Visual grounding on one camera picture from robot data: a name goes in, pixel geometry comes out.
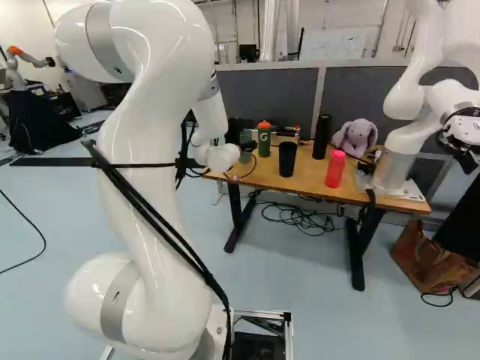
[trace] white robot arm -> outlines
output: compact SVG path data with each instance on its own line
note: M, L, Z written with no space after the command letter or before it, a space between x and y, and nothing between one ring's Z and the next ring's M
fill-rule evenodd
M16 46L9 46L5 52L5 57L7 58L7 76L5 78L5 88L12 87L13 90L16 91L26 90L26 83L17 71L17 56L24 62L29 62L36 68L45 68L46 66L53 68L55 66L55 61L53 58L46 57L43 60L37 60Z
M97 139L96 149L111 164L174 163L175 139L190 109L199 124L192 139L196 160L217 171L238 160L236 146L210 146L227 131L227 116L212 76L212 33L191 0L77 7L56 24L55 41L61 59L78 74L106 83L133 80ZM119 172L188 240L174 168ZM79 269L67 288L68 313L112 347L141 359L190 359L209 347L212 290L103 173L98 181L109 222L129 253L105 254Z
M403 185L425 140L437 139L464 171L477 167L480 153L480 91L446 79L433 86L419 85L424 74L444 59L469 68L480 79L480 2L453 0L442 8L436 0L407 0L418 22L415 51L408 68L388 93L383 106L393 119L415 120L393 130L385 141L373 185L384 192Z

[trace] black table leg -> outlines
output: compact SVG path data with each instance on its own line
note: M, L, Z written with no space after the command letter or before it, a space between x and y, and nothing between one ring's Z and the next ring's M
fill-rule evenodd
M238 184L228 184L228 196L230 198L230 209L232 210L233 230L230 233L228 241L223 248L225 252L231 254L242 235L243 229L252 215L259 190L255 191L248 200L245 209L242 211L242 202L240 199L240 186Z
M345 227L346 238L349 243L350 271L352 272L352 286L355 290L365 290L362 257L371 239L374 237L374 233L384 214L385 210L381 208L369 208L362 218L359 231L357 231L357 225L354 219L346 219Z

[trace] pink water bottle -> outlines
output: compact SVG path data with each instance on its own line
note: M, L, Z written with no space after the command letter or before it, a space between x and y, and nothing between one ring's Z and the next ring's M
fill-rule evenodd
M341 150L332 150L331 159L328 163L325 185L329 188L338 188L342 182L342 175L345 168L345 153Z

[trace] pink cap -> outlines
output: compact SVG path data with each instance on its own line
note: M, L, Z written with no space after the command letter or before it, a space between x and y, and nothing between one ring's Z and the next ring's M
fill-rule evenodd
M345 153L341 150L332 150L331 151L331 158L336 161L344 161L345 160Z

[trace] cubicle wall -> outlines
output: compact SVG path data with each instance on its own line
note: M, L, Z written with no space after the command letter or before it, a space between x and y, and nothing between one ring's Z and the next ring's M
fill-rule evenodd
M409 123L383 114L383 101L406 66L406 60L294 61L223 65L217 67L217 75L229 117L298 125L303 137L314 137L320 113L332 116L331 135L344 122L366 118L376 123L378 143L383 144L390 131ZM455 66L438 67L423 76L421 84L433 85L447 78L478 88L472 73ZM421 151L412 173L424 194L432 197L451 158L433 138Z
M333 129L344 122L365 118L379 130L378 142L383 144L389 133L410 121L394 120L383 113L383 101L398 81L405 67L328 67L323 82L320 111L333 118ZM456 79L469 89L477 89L475 76L461 67L438 67L421 79L422 85L434 85L444 79ZM433 137L421 149L430 154L445 154Z
M318 68L218 71L217 77L229 117L298 125L310 136Z

